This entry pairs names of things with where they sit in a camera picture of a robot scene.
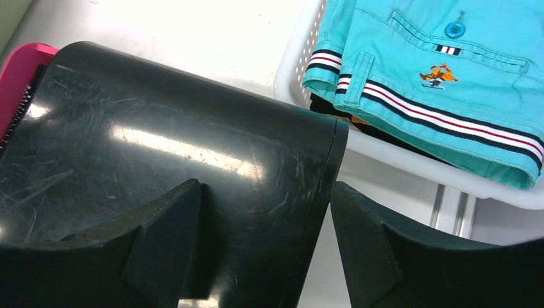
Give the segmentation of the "white perforated plastic basket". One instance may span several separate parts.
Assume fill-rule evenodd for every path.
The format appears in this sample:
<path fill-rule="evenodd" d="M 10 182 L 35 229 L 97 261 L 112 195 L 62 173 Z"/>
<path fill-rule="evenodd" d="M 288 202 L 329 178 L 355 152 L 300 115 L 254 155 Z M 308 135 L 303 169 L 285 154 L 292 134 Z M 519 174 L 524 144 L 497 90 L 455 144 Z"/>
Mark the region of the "white perforated plastic basket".
<path fill-rule="evenodd" d="M 276 99 L 280 101 L 303 108 L 310 106 L 310 93 L 303 88 L 302 79 L 309 55 L 316 45 L 325 4 L 325 1 L 307 1 L 302 9 L 275 76 L 274 92 Z M 543 182 L 527 191 L 514 189 L 370 137 L 355 129 L 349 132 L 347 148 L 480 199 L 492 198 L 521 209 L 543 209 Z"/>

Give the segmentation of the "black and pink storage organizer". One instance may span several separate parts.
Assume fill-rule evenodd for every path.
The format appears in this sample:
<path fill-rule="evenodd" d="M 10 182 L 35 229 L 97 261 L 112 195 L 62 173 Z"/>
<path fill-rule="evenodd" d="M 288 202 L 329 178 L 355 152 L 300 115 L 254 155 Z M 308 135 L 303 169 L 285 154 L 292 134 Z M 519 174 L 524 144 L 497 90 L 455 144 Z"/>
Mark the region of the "black and pink storage organizer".
<path fill-rule="evenodd" d="M 201 186 L 176 307 L 296 307 L 346 124 L 91 42 L 1 69 L 1 245 L 59 241 Z"/>

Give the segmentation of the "teal garment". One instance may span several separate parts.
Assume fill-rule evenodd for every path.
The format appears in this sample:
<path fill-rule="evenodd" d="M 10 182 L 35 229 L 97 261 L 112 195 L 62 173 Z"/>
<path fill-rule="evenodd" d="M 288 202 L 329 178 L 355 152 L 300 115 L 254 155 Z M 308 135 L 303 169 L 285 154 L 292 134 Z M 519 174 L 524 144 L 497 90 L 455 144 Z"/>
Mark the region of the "teal garment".
<path fill-rule="evenodd" d="M 543 174 L 542 1 L 328 1 L 302 83 L 459 169 Z"/>

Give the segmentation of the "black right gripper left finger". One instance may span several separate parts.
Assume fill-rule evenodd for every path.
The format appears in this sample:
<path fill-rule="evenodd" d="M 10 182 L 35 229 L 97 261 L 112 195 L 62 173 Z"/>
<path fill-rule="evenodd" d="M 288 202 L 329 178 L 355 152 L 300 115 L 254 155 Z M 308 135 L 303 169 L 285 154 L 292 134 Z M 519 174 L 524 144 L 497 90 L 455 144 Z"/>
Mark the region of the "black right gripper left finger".
<path fill-rule="evenodd" d="M 201 186 L 59 241 L 1 245 L 2 307 L 176 307 L 198 229 Z"/>

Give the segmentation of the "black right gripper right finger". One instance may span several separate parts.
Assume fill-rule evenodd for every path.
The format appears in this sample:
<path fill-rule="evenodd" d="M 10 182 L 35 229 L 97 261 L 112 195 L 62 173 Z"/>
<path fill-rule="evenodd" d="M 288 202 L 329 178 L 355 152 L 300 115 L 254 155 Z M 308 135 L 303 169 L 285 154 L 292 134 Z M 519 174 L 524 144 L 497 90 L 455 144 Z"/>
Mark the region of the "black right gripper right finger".
<path fill-rule="evenodd" d="M 330 198 L 353 307 L 542 307 L 543 240 L 451 235 L 336 182 Z"/>

